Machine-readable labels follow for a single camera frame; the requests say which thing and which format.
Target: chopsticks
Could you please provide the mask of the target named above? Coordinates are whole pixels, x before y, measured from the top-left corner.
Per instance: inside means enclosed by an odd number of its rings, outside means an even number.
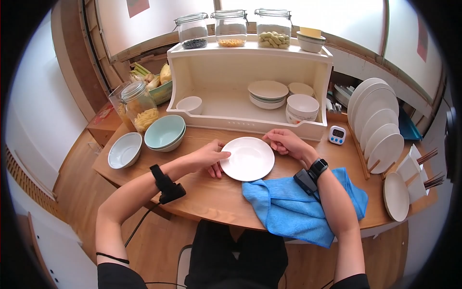
[[[422,157],[418,158],[417,163],[419,165],[421,165],[421,164],[425,163],[426,161],[428,161],[429,159],[431,159],[432,157],[434,157],[437,154],[438,154],[438,149],[435,148],[431,152],[429,152],[429,153],[423,155]]]
[[[441,185],[444,182],[444,175],[439,177],[443,172],[440,172],[438,175],[434,176],[431,179],[428,179],[424,182],[424,187],[425,189],[430,189],[432,187],[436,187],[438,185]]]

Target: black shirt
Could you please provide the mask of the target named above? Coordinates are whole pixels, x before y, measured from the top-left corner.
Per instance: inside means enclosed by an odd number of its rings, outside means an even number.
[[[138,273],[130,268],[114,263],[101,263],[98,265],[99,289],[146,289],[146,284]],[[231,279],[214,284],[209,289],[265,289],[256,283]],[[357,274],[335,283],[331,289],[369,289],[366,274]]]

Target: hand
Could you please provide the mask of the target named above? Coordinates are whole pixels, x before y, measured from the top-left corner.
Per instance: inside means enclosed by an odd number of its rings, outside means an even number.
[[[279,154],[289,154],[295,159],[304,160],[308,167],[318,158],[318,154],[312,146],[302,141],[288,129],[272,129],[262,139],[270,139],[272,149]]]
[[[188,154],[186,157],[189,158],[192,170],[196,172],[205,167],[212,178],[215,176],[221,178],[223,169],[221,168],[219,161],[227,159],[231,155],[230,152],[221,151],[223,146],[225,146],[223,142],[214,140],[195,152]]]

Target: digital timer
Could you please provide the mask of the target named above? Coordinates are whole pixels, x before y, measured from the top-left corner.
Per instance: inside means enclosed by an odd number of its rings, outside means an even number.
[[[329,141],[341,145],[345,142],[345,137],[347,136],[347,131],[341,128],[340,126],[333,125],[330,127],[329,131]]]

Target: white shelf unit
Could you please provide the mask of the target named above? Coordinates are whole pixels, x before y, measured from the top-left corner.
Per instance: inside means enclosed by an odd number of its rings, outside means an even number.
[[[260,48],[256,35],[248,35],[244,47],[222,48],[215,36],[202,49],[185,50],[181,44],[167,52],[173,92],[167,113],[184,118],[187,126],[264,134],[271,129],[290,129],[302,139],[320,141],[327,127],[326,94],[333,57],[325,47],[320,53],[305,52],[291,39],[289,49]],[[302,82],[313,87],[320,107],[315,121],[287,123],[286,105],[264,110],[249,100],[247,87],[258,80],[289,85]],[[202,115],[177,110],[185,97],[202,99]]]

